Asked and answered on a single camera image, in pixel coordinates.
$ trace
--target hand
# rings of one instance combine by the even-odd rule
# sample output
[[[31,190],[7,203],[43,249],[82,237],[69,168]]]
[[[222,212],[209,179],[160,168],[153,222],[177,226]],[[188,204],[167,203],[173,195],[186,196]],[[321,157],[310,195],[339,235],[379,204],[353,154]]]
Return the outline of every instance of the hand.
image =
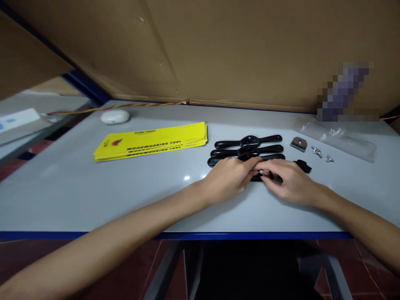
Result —
[[[319,199],[331,189],[316,183],[307,176],[303,170],[295,163],[288,160],[273,159],[258,163],[254,170],[263,170],[261,179],[267,188],[279,197],[290,202],[303,205],[315,205]],[[281,185],[273,182],[268,176],[270,171],[275,178],[280,176],[283,179]]]
[[[243,192],[251,178],[258,174],[252,168],[262,161],[260,157],[253,157],[248,161],[237,158],[220,160],[208,175],[199,181],[201,191],[210,204],[223,202]]]

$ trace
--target blue table edge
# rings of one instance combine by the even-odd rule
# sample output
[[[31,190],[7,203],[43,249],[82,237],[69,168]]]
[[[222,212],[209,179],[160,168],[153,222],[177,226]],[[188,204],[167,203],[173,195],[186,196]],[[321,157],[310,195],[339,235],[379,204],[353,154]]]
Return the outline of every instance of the blue table edge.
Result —
[[[0,231],[1,240],[70,240],[87,232]],[[163,232],[155,240],[312,240],[348,239],[348,232]]]

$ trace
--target floor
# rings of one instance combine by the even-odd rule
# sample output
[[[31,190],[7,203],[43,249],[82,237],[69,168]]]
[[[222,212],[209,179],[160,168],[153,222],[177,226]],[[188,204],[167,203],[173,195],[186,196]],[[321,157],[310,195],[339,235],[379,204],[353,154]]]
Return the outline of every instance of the floor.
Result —
[[[40,153],[51,145],[42,141],[31,152]],[[26,162],[13,160],[0,167],[0,181],[23,166]],[[0,241],[0,285],[25,266],[62,247],[69,240],[22,240]],[[339,259],[343,273],[354,300],[400,299],[400,279],[383,267],[359,242],[362,258],[368,267],[370,278],[353,240],[309,240]],[[168,241],[149,241],[135,251],[122,265],[88,288],[82,295],[84,300],[121,299],[140,300],[155,274],[168,247]],[[166,299],[187,299],[185,288],[183,254],[175,269]],[[315,289],[326,300],[332,299],[325,272],[322,271]]]

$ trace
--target red logo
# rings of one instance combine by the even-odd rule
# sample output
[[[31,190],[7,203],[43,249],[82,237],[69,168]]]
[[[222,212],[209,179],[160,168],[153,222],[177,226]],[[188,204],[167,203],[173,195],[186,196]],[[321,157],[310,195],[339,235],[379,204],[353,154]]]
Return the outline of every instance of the red logo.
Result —
[[[118,146],[118,144],[122,141],[122,139],[120,140],[116,140],[112,143],[113,146]]]

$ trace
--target cable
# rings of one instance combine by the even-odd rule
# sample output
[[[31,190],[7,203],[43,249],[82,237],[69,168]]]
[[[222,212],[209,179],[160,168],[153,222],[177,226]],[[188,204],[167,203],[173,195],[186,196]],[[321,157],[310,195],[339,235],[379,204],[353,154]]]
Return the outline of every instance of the cable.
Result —
[[[380,120],[388,120],[388,119],[393,119],[393,118],[397,118],[400,117],[400,115],[397,116],[392,116],[392,117],[388,117],[388,118],[379,118]]]
[[[113,105],[110,107],[99,107],[99,108],[92,108],[92,109],[86,109],[86,110],[76,110],[72,112],[65,112],[65,111],[55,111],[55,112],[49,112],[48,115],[74,115],[74,114],[80,114],[80,113],[90,113],[93,111],[98,111],[98,110],[110,110],[113,108],[120,108],[124,106],[165,106],[165,105],[178,105],[178,104],[198,104],[198,105],[203,105],[200,102],[197,101],[192,101],[192,100],[186,100],[182,102],[170,102],[170,103],[128,103],[128,104],[118,104],[118,105]]]
[[[378,285],[376,284],[375,280],[372,278],[370,271],[368,270],[367,265],[364,262],[363,256],[361,255],[360,249],[357,246],[357,243],[355,242],[355,239],[353,239],[353,242],[355,244],[355,247],[357,248],[358,254],[360,255],[360,258],[364,264],[364,267],[367,269],[368,275],[370,276],[372,282],[375,284],[376,288],[378,289],[378,291],[380,292],[380,294],[382,295],[383,299],[386,300],[386,297],[383,295],[382,291],[380,290],[380,288],[378,287]]]

